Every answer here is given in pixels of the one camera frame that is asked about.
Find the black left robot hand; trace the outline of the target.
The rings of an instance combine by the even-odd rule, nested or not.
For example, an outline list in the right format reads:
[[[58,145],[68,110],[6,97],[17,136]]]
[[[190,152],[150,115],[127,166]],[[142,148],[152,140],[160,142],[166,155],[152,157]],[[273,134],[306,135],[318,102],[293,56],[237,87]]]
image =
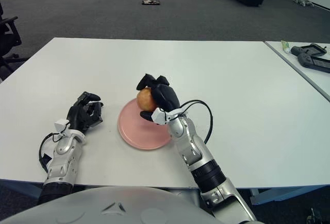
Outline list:
[[[85,134],[89,128],[100,124],[103,121],[101,117],[103,105],[98,95],[83,92],[69,109],[67,115],[69,129]]]

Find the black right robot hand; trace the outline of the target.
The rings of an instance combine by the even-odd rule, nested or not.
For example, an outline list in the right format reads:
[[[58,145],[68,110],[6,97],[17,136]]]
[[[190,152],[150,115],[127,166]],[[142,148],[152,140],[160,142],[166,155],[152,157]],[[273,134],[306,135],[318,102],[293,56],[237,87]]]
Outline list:
[[[165,76],[154,78],[150,74],[145,74],[136,90],[139,91],[138,107],[142,110],[140,116],[147,121],[153,121],[152,114],[156,108],[170,112],[180,107],[178,97]]]

